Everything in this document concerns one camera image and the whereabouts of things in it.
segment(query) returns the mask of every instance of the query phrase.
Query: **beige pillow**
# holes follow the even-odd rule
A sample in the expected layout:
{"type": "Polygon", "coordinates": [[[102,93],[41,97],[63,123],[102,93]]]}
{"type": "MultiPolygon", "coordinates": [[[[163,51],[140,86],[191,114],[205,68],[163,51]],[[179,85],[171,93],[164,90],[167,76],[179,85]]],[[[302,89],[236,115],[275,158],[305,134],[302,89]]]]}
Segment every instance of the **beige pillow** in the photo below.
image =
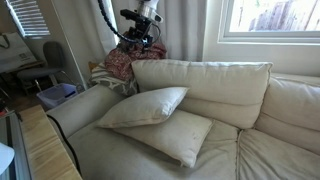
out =
{"type": "Polygon", "coordinates": [[[131,96],[113,106],[98,125],[104,128],[161,123],[169,118],[188,88],[170,87],[131,96]]]}
{"type": "Polygon", "coordinates": [[[113,130],[148,144],[192,168],[212,125],[210,119],[176,109],[163,123],[113,130]]]}

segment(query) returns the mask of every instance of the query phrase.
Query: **sofa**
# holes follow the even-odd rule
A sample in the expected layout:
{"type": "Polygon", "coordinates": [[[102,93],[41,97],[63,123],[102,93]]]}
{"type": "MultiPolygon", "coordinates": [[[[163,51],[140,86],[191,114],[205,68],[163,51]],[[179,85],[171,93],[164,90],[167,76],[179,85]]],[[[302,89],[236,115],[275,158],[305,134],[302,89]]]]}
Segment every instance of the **sofa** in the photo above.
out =
{"type": "MultiPolygon", "coordinates": [[[[150,138],[153,131],[159,132],[145,128],[164,122],[118,132],[98,126],[110,109],[128,99],[103,85],[47,114],[59,121],[75,149],[83,179],[320,179],[320,78],[273,74],[272,66],[177,60],[132,63],[141,93],[187,87],[173,112],[212,122],[199,150],[186,150],[196,155],[191,167],[148,144],[158,140],[146,143],[128,133],[138,128],[142,139],[150,138]]],[[[176,147],[184,136],[171,131],[163,133],[170,140],[166,148],[176,147]]],[[[184,145],[192,144],[191,139],[188,142],[184,145]]]]}

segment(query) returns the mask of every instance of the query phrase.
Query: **curtain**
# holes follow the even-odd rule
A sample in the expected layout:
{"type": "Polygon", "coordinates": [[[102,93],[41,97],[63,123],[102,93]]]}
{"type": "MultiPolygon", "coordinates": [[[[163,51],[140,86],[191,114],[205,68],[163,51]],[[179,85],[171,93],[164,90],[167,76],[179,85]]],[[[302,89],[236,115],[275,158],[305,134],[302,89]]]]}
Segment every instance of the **curtain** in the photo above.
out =
{"type": "MultiPolygon", "coordinates": [[[[117,28],[111,0],[104,0],[107,16],[113,26],[117,28]]],[[[106,55],[116,47],[116,39],[113,32],[104,21],[97,0],[74,0],[74,4],[81,19],[84,34],[87,38],[88,47],[97,62],[105,59],[106,55]]]]}
{"type": "MultiPolygon", "coordinates": [[[[121,33],[133,26],[132,21],[120,16],[121,9],[134,10],[138,1],[112,0],[115,17],[121,33]]],[[[207,0],[160,0],[157,13],[164,18],[159,23],[167,58],[202,61],[207,0]]]]}

